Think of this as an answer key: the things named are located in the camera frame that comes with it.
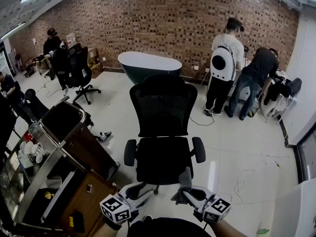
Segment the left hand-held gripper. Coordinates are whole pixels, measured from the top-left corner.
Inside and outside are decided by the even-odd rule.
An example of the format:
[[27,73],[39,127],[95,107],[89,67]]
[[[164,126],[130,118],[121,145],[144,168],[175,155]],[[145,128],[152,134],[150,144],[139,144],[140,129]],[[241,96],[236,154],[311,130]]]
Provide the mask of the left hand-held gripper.
[[108,195],[99,204],[103,215],[118,224],[134,218],[138,208],[148,202],[154,190],[144,191],[146,183],[132,183],[124,186],[118,193]]

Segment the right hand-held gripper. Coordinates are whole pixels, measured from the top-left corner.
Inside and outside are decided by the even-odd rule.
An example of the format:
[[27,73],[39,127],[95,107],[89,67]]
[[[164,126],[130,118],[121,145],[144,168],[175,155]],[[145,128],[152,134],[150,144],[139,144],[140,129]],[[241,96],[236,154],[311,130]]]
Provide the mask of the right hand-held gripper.
[[231,204],[205,187],[192,186],[184,190],[183,196],[190,206],[194,207],[193,215],[201,222],[219,223],[231,209]]

